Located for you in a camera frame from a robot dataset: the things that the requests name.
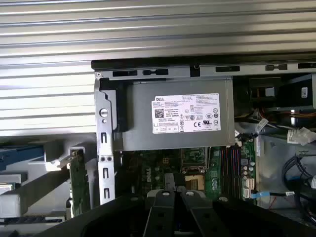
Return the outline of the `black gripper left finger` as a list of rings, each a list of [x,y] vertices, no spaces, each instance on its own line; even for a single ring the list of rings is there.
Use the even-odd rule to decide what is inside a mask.
[[[47,229],[40,237],[171,237],[175,193],[127,194]]]

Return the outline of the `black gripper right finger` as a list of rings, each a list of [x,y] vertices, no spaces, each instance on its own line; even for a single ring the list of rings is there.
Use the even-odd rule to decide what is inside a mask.
[[[185,206],[184,227],[197,237],[314,237],[305,224],[230,196],[210,201],[198,190],[186,188],[185,177],[175,174],[175,188]]]

